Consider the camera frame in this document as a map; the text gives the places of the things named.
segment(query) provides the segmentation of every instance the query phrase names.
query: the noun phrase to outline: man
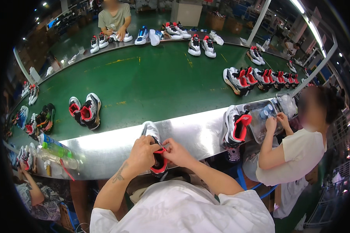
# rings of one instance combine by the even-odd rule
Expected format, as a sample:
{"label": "man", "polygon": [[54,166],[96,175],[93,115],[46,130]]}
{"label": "man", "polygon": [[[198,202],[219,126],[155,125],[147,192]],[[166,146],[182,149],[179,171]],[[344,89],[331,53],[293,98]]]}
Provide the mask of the man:
{"label": "man", "polygon": [[98,27],[106,37],[117,32],[117,38],[122,41],[126,29],[131,23],[130,5],[117,0],[104,0],[103,10],[98,14]]}
{"label": "man", "polygon": [[293,57],[301,45],[299,43],[293,44],[292,42],[285,42],[285,46],[284,54]]}
{"label": "man", "polygon": [[275,232],[267,208],[255,190],[244,191],[229,175],[197,161],[172,138],[162,155],[200,177],[219,197],[181,180],[149,186],[135,206],[118,221],[125,190],[135,176],[154,165],[161,146],[152,136],[135,141],[129,158],[98,193],[91,215],[91,232]]}

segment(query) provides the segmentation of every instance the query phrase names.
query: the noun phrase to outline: metal tray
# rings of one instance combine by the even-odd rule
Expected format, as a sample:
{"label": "metal tray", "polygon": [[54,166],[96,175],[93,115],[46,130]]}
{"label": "metal tray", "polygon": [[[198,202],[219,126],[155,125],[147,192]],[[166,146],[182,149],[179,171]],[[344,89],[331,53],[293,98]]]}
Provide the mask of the metal tray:
{"label": "metal tray", "polygon": [[[242,106],[243,112],[245,112],[246,110],[249,110],[248,114],[252,116],[252,122],[249,124],[249,128],[250,128],[250,131],[252,132],[252,135],[255,141],[258,144],[263,143],[263,140],[266,137],[266,132],[267,132],[266,121],[263,120],[259,114],[261,110],[268,104],[273,106],[271,115],[276,117],[278,112],[275,107],[275,104],[271,100],[261,100],[257,102],[244,104]],[[275,134],[278,134],[282,130],[283,130],[283,126],[281,125],[280,122],[278,122],[276,126]]]}

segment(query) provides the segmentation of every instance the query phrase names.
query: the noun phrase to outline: hand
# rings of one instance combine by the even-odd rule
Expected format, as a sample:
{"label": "hand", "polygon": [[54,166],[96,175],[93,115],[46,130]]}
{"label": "hand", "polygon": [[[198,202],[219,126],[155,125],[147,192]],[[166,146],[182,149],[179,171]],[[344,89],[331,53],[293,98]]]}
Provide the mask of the hand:
{"label": "hand", "polygon": [[174,139],[166,139],[163,145],[167,144],[170,144],[170,146],[167,148],[167,152],[163,152],[162,155],[175,165],[179,167],[188,167],[192,162],[197,162],[197,160],[191,156],[181,144],[175,142]]}
{"label": "hand", "polygon": [[275,133],[276,121],[274,117],[270,117],[266,120],[267,133]]}
{"label": "hand", "polygon": [[113,34],[113,30],[112,29],[106,30],[106,34],[107,35],[112,35]]}
{"label": "hand", "polygon": [[285,115],[284,113],[280,112],[280,113],[277,114],[276,119],[278,121],[280,121],[280,123],[283,125],[283,128],[285,130],[290,129],[287,115]]}
{"label": "hand", "polygon": [[161,148],[158,144],[154,143],[152,136],[142,135],[139,139],[136,139],[134,146],[131,149],[129,158],[126,160],[133,176],[137,176],[150,169],[156,162],[153,152]]}
{"label": "hand", "polygon": [[117,39],[118,41],[123,41],[123,38],[126,36],[126,28],[124,26],[120,27],[117,31]]}

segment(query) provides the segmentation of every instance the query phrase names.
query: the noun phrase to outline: metal pole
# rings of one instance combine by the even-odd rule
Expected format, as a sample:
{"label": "metal pole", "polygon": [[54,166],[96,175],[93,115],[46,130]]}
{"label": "metal pole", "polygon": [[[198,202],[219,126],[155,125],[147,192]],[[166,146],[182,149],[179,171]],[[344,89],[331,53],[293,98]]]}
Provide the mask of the metal pole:
{"label": "metal pole", "polygon": [[260,13],[260,15],[258,17],[257,22],[254,25],[252,33],[249,36],[249,39],[247,39],[246,45],[250,46],[250,44],[252,43],[252,41],[253,41],[253,39],[255,37],[255,34],[257,33],[258,28],[261,26],[262,20],[265,17],[265,14],[266,14],[266,11],[268,9],[268,6],[269,6],[270,2],[271,2],[271,0],[266,0],[265,4],[263,5],[262,11],[261,11],[261,13]]}
{"label": "metal pole", "polygon": [[18,52],[16,47],[14,47],[13,49],[13,53],[14,53],[14,57],[17,60],[18,66],[21,68],[23,74],[25,75],[26,79],[32,84],[35,84],[35,82],[33,81],[33,79],[30,77],[30,75],[27,73],[26,68],[23,66],[21,59],[19,58]]}
{"label": "metal pole", "polygon": [[315,52],[318,50],[318,47],[315,47],[315,50],[313,51],[313,53],[309,56],[309,58],[307,58],[307,60],[303,63],[303,67],[305,66],[305,64],[310,60],[310,58],[312,58],[312,56],[315,54]]}
{"label": "metal pole", "polygon": [[320,70],[326,65],[326,63],[328,62],[328,60],[331,58],[331,56],[334,54],[334,52],[337,49],[337,40],[336,40],[336,36],[332,33],[332,37],[333,37],[333,41],[334,44],[332,46],[332,48],[329,50],[329,52],[327,53],[327,56],[322,60],[322,62],[316,67],[316,69],[314,70],[314,72],[312,72],[310,74],[310,76],[301,84],[299,85],[292,94],[292,97],[295,96],[298,92],[300,92],[303,88],[306,87],[306,85],[320,72]]}

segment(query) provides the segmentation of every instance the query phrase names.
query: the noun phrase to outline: blue chair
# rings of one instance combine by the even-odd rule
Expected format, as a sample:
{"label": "blue chair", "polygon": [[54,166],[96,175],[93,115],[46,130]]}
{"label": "blue chair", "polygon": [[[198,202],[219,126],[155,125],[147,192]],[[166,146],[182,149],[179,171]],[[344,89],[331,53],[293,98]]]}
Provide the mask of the blue chair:
{"label": "blue chair", "polygon": [[[243,188],[244,190],[247,190],[245,179],[244,179],[244,174],[243,174],[243,161],[242,160],[240,160],[237,164],[237,175],[238,175],[238,178],[236,178],[235,180],[238,182],[238,184],[241,186],[241,188]],[[261,184],[262,183],[259,183],[256,186],[252,187],[251,189],[256,189]],[[268,196],[273,190],[275,190],[276,186],[277,185],[273,186],[267,193],[260,196],[260,198],[262,199],[262,198],[265,198],[266,196]]]}

